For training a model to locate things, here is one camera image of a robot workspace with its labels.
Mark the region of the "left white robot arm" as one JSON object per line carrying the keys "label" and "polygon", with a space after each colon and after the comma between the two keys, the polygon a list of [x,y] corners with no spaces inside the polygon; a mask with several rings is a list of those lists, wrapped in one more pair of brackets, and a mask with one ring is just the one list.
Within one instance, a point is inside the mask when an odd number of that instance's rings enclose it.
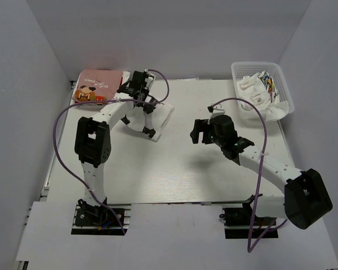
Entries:
{"label": "left white robot arm", "polygon": [[88,217],[95,224],[103,224],[108,211],[101,206],[106,204],[104,191],[104,163],[111,153],[110,131],[119,122],[133,123],[128,117],[143,116],[144,126],[139,131],[153,138],[152,113],[157,100],[149,96],[155,75],[148,70],[135,71],[132,79],[119,87],[114,101],[105,105],[90,118],[81,117],[78,121],[74,151],[81,162],[85,189],[81,205],[92,206]]}

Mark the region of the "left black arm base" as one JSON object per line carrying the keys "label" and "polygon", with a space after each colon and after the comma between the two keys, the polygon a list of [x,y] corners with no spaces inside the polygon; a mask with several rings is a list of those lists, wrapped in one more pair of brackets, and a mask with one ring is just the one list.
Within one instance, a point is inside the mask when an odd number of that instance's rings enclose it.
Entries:
{"label": "left black arm base", "polygon": [[123,229],[127,232],[130,216],[131,207],[129,205],[114,207],[117,217],[110,211],[104,211],[104,215],[101,217],[95,217],[78,205],[75,210],[73,218],[73,224],[71,229],[72,235],[89,235],[89,236],[123,236],[124,233],[117,221],[120,220]]}

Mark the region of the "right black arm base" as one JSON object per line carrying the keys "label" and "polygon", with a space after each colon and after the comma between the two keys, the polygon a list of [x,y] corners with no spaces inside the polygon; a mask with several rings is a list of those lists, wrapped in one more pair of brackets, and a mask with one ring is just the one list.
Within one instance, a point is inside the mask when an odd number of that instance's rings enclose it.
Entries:
{"label": "right black arm base", "polygon": [[[227,240],[248,239],[251,216],[243,208],[224,208],[219,215]],[[257,239],[270,225],[272,218],[255,217],[252,239]]]}

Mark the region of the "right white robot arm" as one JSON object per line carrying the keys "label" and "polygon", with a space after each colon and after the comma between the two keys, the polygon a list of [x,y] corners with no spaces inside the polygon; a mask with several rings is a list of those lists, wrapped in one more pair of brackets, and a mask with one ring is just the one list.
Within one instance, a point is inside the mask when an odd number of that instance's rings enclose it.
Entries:
{"label": "right white robot arm", "polygon": [[305,230],[332,210],[332,201],[316,170],[304,171],[263,155],[252,141],[237,134],[229,116],[195,120],[190,137],[194,144],[216,144],[227,159],[256,172],[282,193],[280,196],[252,195],[245,200],[242,207],[247,223],[281,218]]}

